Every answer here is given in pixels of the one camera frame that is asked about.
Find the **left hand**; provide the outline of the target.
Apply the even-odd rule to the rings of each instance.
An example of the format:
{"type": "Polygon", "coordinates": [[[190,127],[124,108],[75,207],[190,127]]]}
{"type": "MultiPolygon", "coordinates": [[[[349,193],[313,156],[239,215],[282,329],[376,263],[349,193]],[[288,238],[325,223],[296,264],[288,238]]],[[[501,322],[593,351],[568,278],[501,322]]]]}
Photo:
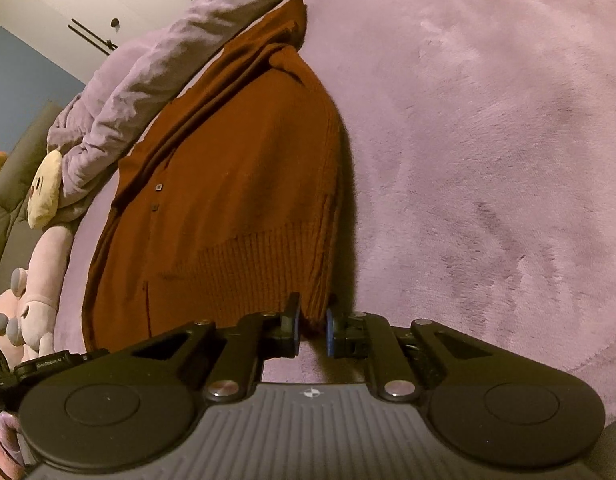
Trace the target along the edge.
{"type": "Polygon", "coordinates": [[[0,480],[20,480],[25,475],[22,448],[18,443],[20,421],[17,416],[0,412],[0,480]]]}

